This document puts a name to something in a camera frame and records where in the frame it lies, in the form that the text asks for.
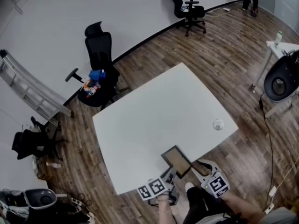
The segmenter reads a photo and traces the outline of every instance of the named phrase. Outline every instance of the white desk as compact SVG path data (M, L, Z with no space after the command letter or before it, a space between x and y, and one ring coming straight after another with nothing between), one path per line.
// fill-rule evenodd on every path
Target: white desk
M296 44L291 44L291 43L285 43L285 42L281 42L279 44L278 47L274 46L274 42L266 42L267 43L267 53L263 62L263 65L260 68L260 71L255 79L255 81L253 82L253 86L255 87L258 83L258 81L260 80L260 78L262 77L263 73L265 72L269 61L272 57L272 54L275 55L275 57L277 59L280 59L281 57L284 56L283 51L286 51L286 53L288 53L291 50L299 50L299 45ZM266 114L265 117L268 118L270 117L272 114L274 114L282 105L284 105L284 102L279 102L277 103L271 110L269 110Z
M216 119L224 122L220 131L213 127ZM159 177L168 168L161 154L174 145L195 161L238 129L183 63L111 104L93 122L117 194Z

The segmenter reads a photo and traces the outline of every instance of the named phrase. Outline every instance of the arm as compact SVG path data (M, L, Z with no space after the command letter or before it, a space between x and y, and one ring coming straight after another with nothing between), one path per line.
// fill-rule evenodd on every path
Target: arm
M173 219L168 195L158 196L159 224L175 224Z
M231 192L223 194L221 199L235 214L241 213L242 217L247 219L250 224L257 224L266 215L259 208L235 196Z

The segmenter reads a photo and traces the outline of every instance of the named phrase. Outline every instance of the floor trim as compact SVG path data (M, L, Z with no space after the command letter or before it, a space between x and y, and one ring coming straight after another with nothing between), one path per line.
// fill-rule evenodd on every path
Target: floor trim
M225 3L225 4L221 4L221 5L218 5L218 6L209 8L209 9L206 10L206 13L207 13L207 12L210 12L210 11L212 11L212 10L215 10L215 9L217 9L217 8L224 7L224 6L227 6L227 5L229 5L229 4L236 3L236 2L240 2L240 1L243 1L243 0L236 0L236 1L228 2L228 3ZM181 21L182 21L182 20L180 20L180 21L178 21L178 22L176 22L176 23L174 23L174 24L172 24L172 25L170 25L170 26L164 28L163 30L161 30L161 31L159 31L159 32L157 32L157 33L155 33L154 35L148 37L147 39L145 39L145 40L143 40L142 42L138 43L137 45L133 46L131 49L127 50L125 53L123 53L122 55L120 55L118 58L114 59L114 60L112 61L112 64L113 64L113 65L116 64L116 63L117 63L118 61L120 61L122 58L124 58L125 56L127 56L128 54L130 54L132 51L134 51L134 50L137 49L138 47L140 47L140 46L142 46L143 44L147 43L148 41L150 41L150 40L153 39L154 37L156 37L156 36L162 34L163 32L168 31L168 30L171 29L171 28L176 27ZM69 104L69 103L70 103L70 102L77 96L77 94L78 94L79 91L80 91L80 89L77 90L77 91L76 91L76 92L75 92L75 93L74 93L74 94L73 94L73 95L72 95L72 96L71 96L71 97L64 103L64 106L68 105L68 104Z

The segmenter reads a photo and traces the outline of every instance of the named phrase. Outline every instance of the ladder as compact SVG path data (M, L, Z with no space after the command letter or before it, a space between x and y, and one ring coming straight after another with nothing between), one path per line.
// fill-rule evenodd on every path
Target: ladder
M10 54L1 50L0 57L3 59L0 78L33 110L55 126L58 126L58 121L54 116L59 112L73 117L73 112L47 95L41 89L45 86L26 72Z

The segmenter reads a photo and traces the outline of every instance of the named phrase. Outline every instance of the white wall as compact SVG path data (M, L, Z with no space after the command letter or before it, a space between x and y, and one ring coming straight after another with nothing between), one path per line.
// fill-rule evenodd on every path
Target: white wall
M17 104L11 104L12 108L15 108ZM19 113L20 118L24 119L26 123L27 118L33 111L26 110L26 106L23 107L27 114L21 114L18 110L10 114L5 114L0 111L0 190L1 189L14 189L14 190L26 190L33 188L47 188L47 183L42 180L38 180L34 174L32 167L32 158L27 157L23 160L17 160L17 153L12 151L12 144L14 140L14 134L22 130L21 125L14 120L16 114Z
M17 160L17 153L0 144L0 190L48 188L47 182L37 179L32 168L32 158Z
M260 0L259 6L299 32L299 0Z
M199 0L205 9L233 0ZM85 28L103 21L112 35L113 59L175 23L172 0L27 0L0 38L29 72L66 101L80 86L65 77L78 67L87 71Z

